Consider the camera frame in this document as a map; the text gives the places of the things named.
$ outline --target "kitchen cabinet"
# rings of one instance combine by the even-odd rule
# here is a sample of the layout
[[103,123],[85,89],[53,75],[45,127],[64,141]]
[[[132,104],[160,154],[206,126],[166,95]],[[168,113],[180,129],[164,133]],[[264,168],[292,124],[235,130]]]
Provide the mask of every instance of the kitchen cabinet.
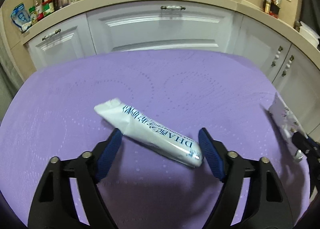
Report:
[[86,15],[68,19],[37,35],[28,42],[28,51],[37,70],[95,55]]
[[320,123],[320,71],[294,45],[273,85],[298,118],[306,133]]
[[320,142],[320,124],[309,134],[316,142]]
[[291,43],[264,24],[243,17],[233,54],[250,59],[273,82]]
[[97,53],[177,48],[230,52],[242,17],[180,1],[123,3],[87,13]]

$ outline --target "drawer handle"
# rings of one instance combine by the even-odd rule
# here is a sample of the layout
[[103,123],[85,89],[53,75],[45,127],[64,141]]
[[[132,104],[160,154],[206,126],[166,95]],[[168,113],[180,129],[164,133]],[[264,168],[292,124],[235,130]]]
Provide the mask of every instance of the drawer handle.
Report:
[[42,38],[42,41],[45,41],[46,39],[51,38],[52,36],[54,36],[54,35],[58,34],[59,32],[61,32],[61,29],[56,30],[55,32],[50,33],[50,34],[48,34],[48,35],[44,36],[44,37]]
[[294,61],[294,55],[292,55],[292,56],[290,57],[290,59],[288,60],[288,63],[285,64],[285,70],[282,72],[282,75],[281,75],[281,76],[284,77],[285,75],[287,75],[287,71],[288,71],[288,69],[291,67],[292,61]]
[[186,8],[184,6],[174,6],[174,5],[169,5],[169,6],[161,6],[161,10],[185,10]]
[[274,60],[273,60],[273,62],[272,62],[272,64],[271,64],[271,67],[275,67],[276,66],[276,61],[279,59],[279,55],[281,54],[281,51],[283,50],[283,48],[280,46],[279,48],[278,48],[278,51],[277,51],[277,53],[275,54],[275,57],[274,57]]

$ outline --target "cloth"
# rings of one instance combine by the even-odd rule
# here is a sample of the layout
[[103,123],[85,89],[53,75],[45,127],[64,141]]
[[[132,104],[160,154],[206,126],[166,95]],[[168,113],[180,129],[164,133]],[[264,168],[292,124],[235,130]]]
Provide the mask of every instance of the cloth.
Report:
[[[308,165],[293,162],[269,119],[275,94],[251,61],[211,51],[114,52],[43,69],[19,90],[0,127],[0,190],[26,224],[49,159],[76,158],[104,141],[113,127],[93,108],[118,97],[191,139],[206,127],[244,158],[268,157],[297,219],[309,205]],[[248,185],[244,179],[234,223]],[[222,183],[205,159],[188,168],[124,137],[98,188],[119,229],[201,229]],[[85,222],[74,181],[72,191]]]

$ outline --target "metal screw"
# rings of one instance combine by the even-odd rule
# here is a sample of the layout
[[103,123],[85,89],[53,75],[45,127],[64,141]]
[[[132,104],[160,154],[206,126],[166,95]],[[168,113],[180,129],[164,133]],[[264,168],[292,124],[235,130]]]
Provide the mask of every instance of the metal screw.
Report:
[[228,152],[228,156],[231,158],[236,158],[236,157],[238,157],[238,153],[231,151],[231,152]]
[[58,157],[52,157],[51,159],[50,159],[50,162],[51,163],[57,163],[59,161],[59,158]]
[[92,152],[84,152],[82,153],[81,156],[82,158],[85,158],[85,159],[90,158],[92,156]]
[[261,160],[263,163],[269,163],[269,162],[270,162],[270,160],[269,160],[267,157],[262,157],[260,160]]

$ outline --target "kitchen counter edge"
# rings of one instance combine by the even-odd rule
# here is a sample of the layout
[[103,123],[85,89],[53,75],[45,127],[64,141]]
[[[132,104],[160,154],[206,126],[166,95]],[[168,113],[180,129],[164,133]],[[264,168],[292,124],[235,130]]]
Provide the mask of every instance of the kitchen counter edge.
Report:
[[[47,16],[45,19],[32,26],[28,31],[21,35],[21,43],[25,44],[32,38],[47,30],[48,28],[63,22],[76,15],[86,13],[91,10],[95,10],[101,7],[110,6],[120,3],[136,2],[136,1],[148,1],[148,0],[81,0],[60,9],[59,11]],[[196,2],[208,5],[214,5],[221,8],[229,9],[239,12],[243,15],[251,17],[266,26],[270,27],[274,31],[278,32],[296,47],[298,47],[320,70],[320,52],[317,48],[311,45],[304,37],[300,35],[290,25],[276,19],[264,12],[258,10],[259,8],[250,4],[244,0],[174,0],[185,2]]]

